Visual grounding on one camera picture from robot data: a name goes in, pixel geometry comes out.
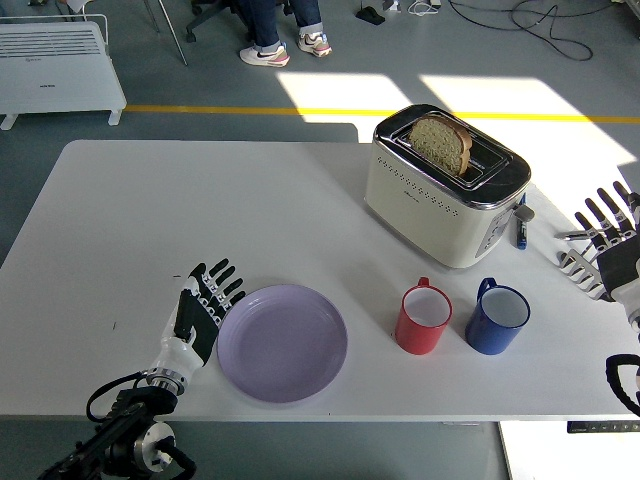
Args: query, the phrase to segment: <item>white robotic hand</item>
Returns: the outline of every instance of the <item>white robotic hand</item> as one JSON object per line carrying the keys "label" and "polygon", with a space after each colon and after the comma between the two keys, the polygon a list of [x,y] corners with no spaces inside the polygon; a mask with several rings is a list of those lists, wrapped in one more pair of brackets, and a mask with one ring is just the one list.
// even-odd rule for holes
{"label": "white robotic hand", "polygon": [[590,198],[585,202],[602,233],[582,213],[577,212],[576,219],[598,252],[596,262],[608,299],[624,306],[631,328],[640,332],[640,195],[627,192],[619,182],[613,186],[629,208],[633,223],[602,188],[598,189],[598,195],[611,210],[618,227],[609,222]]}
{"label": "white robotic hand", "polygon": [[193,372],[209,360],[222,320],[245,296],[241,291],[231,297],[242,279],[226,283],[235,271],[233,266],[226,268],[228,264],[225,258],[207,271],[207,266],[201,263],[189,274],[162,333],[160,355],[147,372],[149,385],[181,395]]}

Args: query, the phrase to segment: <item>mug handle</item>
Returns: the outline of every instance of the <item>mug handle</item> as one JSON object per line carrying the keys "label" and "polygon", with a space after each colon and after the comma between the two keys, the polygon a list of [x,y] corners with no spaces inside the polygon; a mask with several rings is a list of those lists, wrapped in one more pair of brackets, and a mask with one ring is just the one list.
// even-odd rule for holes
{"label": "mug handle", "polygon": [[493,277],[487,277],[487,278],[483,279],[482,282],[480,282],[480,288],[478,288],[478,298],[477,298],[477,300],[480,301],[480,297],[482,297],[482,295],[484,295],[484,292],[486,292],[490,288],[495,287],[496,285],[497,285],[496,279],[493,278]]}

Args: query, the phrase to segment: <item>toast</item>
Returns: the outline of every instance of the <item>toast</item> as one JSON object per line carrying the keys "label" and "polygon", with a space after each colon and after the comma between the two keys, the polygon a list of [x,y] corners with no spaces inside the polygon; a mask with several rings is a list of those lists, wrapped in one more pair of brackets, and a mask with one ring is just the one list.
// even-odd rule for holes
{"label": "toast", "polygon": [[416,152],[453,176],[467,170],[472,142],[464,127],[439,115],[420,117],[409,133],[409,143]]}

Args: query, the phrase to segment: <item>sneaker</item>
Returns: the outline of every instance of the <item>sneaker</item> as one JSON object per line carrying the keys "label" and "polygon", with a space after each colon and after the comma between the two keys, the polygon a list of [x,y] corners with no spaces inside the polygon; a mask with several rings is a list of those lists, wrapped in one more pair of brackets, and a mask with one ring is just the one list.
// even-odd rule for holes
{"label": "sneaker", "polygon": [[284,67],[289,62],[286,45],[280,44],[274,53],[261,53],[253,47],[240,50],[240,58],[249,65],[261,65],[263,67]]}
{"label": "sneaker", "polygon": [[331,53],[331,47],[324,33],[302,35],[298,37],[298,46],[303,52],[311,53],[316,57],[324,57]]}

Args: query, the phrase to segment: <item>mug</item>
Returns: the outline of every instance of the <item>mug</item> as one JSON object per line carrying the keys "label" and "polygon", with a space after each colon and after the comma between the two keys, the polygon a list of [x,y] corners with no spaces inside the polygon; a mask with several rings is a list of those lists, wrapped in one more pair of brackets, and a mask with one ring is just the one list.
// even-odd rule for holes
{"label": "mug", "polygon": [[402,297],[396,342],[414,355],[429,353],[438,343],[452,312],[451,301],[444,292],[429,285],[428,278],[420,278],[418,285]]}
{"label": "mug", "polygon": [[491,277],[480,283],[477,300],[465,329],[467,343],[485,355],[502,353],[529,321],[529,302]]}

